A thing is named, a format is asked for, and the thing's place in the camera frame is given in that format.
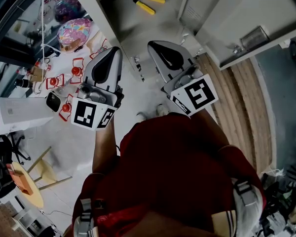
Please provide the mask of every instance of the white cabinet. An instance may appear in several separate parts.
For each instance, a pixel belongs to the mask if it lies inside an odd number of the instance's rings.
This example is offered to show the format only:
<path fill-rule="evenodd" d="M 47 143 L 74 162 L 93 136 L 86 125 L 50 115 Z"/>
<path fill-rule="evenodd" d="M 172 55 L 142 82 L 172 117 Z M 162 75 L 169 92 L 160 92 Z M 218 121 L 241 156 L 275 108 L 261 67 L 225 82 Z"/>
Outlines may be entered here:
<path fill-rule="evenodd" d="M 131 0 L 79 1 L 139 79 L 156 73 L 150 40 L 183 43 L 192 55 L 208 52 L 224 69 L 296 36 L 296 0 L 141 0 L 155 15 Z"/>

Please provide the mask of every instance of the person's arm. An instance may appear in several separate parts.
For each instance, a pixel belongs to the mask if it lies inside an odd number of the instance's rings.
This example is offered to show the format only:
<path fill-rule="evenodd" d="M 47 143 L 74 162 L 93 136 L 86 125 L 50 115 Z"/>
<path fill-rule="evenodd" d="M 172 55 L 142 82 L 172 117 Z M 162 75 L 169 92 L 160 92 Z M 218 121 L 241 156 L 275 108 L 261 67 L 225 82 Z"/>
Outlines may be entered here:
<path fill-rule="evenodd" d="M 199 127 L 202 141 L 205 141 L 212 151 L 218 151 L 222 147 L 229 145 L 226 135 L 207 110 L 202 109 L 193 114 L 191 120 Z"/>
<path fill-rule="evenodd" d="M 93 173 L 107 173 L 116 161 L 116 142 L 114 133 L 114 120 L 95 135 L 95 149 L 92 163 Z"/>

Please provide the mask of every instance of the red shirt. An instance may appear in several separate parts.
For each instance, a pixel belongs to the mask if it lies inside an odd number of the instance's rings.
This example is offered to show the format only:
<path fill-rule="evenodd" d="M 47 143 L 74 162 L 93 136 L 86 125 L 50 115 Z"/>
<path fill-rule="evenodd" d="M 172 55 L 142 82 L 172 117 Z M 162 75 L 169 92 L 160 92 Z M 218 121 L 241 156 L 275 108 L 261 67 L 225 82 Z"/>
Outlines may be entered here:
<path fill-rule="evenodd" d="M 102 236 L 123 235 L 148 210 L 213 232 L 211 215 L 235 209 L 231 177 L 248 180 L 262 194 L 263 189 L 238 148 L 209 152 L 200 129 L 190 118 L 172 115 L 135 125 L 121 142 L 115 169 L 86 179 L 73 222 L 80 199 L 91 198 L 104 201 L 104 209 L 93 209 Z"/>

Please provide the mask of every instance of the white shoe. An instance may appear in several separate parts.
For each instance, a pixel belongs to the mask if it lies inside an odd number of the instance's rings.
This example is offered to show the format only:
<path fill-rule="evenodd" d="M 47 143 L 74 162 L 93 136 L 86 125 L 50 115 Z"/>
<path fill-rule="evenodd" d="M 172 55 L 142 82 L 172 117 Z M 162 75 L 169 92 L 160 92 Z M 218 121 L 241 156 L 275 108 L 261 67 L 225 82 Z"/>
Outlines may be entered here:
<path fill-rule="evenodd" d="M 137 123 L 143 122 L 143 121 L 145 121 L 147 119 L 148 119 L 147 116 L 143 112 L 138 112 L 136 114 L 136 121 L 137 121 Z"/>
<path fill-rule="evenodd" d="M 158 105 L 156 112 L 158 117 L 162 117 L 170 113 L 169 108 L 165 104 Z"/>

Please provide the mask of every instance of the wooden floor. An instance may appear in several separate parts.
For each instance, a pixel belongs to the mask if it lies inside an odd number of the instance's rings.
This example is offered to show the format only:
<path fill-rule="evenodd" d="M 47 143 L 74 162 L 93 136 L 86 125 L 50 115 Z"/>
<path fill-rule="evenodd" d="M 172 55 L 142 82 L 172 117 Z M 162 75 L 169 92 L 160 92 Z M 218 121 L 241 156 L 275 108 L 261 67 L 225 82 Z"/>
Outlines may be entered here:
<path fill-rule="evenodd" d="M 257 173 L 272 163 L 267 110 L 255 70 L 249 59 L 220 71 L 207 54 L 197 58 L 209 74 L 219 101 L 213 104 L 217 121 L 229 142 L 242 150 Z"/>

